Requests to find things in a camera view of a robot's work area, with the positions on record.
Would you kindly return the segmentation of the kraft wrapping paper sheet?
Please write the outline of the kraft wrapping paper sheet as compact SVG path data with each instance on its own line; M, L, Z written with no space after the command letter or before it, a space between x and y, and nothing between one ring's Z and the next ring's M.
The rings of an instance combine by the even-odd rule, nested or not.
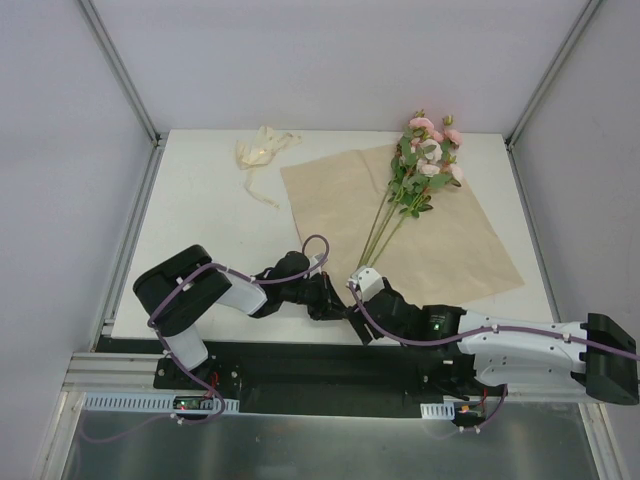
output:
M391 144L351 149L280 170L300 238L321 234L330 243L325 267L345 302L346 281L375 238L371 225L387 212L393 154ZM525 284L478 198L477 176L492 175L491 163L468 149L457 162L460 186L435 192L419 217L396 211L368 262L410 303L496 301Z

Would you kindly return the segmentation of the pink fake flower stem three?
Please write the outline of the pink fake flower stem three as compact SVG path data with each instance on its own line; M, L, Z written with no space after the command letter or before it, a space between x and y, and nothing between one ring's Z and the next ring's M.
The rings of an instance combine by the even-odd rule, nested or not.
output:
M418 219L433 209L432 199L436 192L461 186L462 173L456 161L429 162L418 154L397 153L391 161L391 179L377 208L358 266L373 267L409 219Z

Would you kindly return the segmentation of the pink fake flower stem four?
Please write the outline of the pink fake flower stem four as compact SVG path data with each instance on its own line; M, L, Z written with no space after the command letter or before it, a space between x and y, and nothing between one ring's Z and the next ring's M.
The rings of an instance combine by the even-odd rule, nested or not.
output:
M382 195L358 266L372 266L389 243L391 235L383 241L393 216L400 211L401 218L419 215L428 203L430 179L440 172L441 145L433 138L402 137L390 162L391 177Z

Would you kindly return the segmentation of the pink fake flower stem one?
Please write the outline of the pink fake flower stem one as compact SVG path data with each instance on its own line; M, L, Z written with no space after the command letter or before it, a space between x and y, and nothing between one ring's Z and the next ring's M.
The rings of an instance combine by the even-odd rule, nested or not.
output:
M455 119L452 115L446 115L442 118L439 124L432 121L435 128L433 132L433 139L435 139L441 145L441 158L442 161L456 161L459 165L457 156L458 150L462 145L462 134L454 128ZM459 169L462 173L462 180L464 173L459 165Z

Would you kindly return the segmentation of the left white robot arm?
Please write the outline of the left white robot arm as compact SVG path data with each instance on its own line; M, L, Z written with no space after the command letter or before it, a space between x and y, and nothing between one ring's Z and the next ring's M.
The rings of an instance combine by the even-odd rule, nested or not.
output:
M177 367L188 388L219 385L220 374L195 323L213 305L235 309L252 318L276 313L284 303L302 305L315 321L346 316L329 275L325 254L311 258L289 251L274 266L246 276L213 261L204 247L192 245L142 274L133 285L149 315L148 327Z

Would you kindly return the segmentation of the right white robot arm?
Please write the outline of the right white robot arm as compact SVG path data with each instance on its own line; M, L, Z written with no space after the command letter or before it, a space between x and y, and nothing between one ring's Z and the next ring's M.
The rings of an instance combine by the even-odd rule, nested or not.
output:
M461 394L483 385L579 386L599 402L639 403L637 343L605 314L537 324L444 304L418 307L381 276L355 275L347 288L356 315L377 335L403 347L463 357L450 369L451 385Z

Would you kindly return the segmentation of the cream ribbon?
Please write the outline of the cream ribbon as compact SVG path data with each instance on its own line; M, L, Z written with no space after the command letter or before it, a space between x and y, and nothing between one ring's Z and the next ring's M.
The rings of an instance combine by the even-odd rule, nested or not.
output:
M255 200L276 210L280 205L272 198L257 192L253 188L256 172L271 164L281 152L289 150L302 143L302 137L290 132L278 133L273 128L263 125L258 130L253 141L248 144L238 140L235 145L235 163L239 170L246 173L243 187Z

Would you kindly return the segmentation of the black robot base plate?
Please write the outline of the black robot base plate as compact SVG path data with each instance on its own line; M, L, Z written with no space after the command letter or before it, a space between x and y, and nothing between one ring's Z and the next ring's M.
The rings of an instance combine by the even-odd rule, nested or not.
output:
M498 398L501 384L476 379L469 355L400 346L209 342L209 358L186 375L158 361L157 390L215 388L241 412L307 416L418 418L447 398Z

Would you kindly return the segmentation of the right aluminium frame post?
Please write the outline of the right aluminium frame post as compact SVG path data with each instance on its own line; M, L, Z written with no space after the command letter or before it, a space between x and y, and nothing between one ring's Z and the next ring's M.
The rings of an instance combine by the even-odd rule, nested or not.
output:
M549 65L533 90L522 113L519 115L511 133L505 139L506 149L512 151L530 123L548 91L576 50L582 37L605 4L604 0L588 0L580 9L569 31L561 41Z

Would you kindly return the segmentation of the aluminium frame post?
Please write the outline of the aluminium frame post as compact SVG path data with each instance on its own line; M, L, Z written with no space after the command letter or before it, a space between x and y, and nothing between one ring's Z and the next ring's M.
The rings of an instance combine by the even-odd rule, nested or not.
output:
M91 0L77 0L75 4L87 23L98 48L104 56L116 83L121 89L139 125L151 144L156 146L161 139L161 134L155 127L96 5Z
M549 65L533 90L522 113L519 115L511 133L505 139L506 149L512 151L530 123L548 91L576 50L582 37L605 4L604 0L588 0L580 9L569 31L561 41Z

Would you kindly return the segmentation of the left aluminium frame post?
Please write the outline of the left aluminium frame post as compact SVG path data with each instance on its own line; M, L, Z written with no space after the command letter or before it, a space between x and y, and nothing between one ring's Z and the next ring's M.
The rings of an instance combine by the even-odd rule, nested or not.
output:
M121 89L139 125L151 144L156 146L161 139L161 134L155 127L96 5L91 0L77 0L75 4L87 23L98 48L104 56L116 83Z

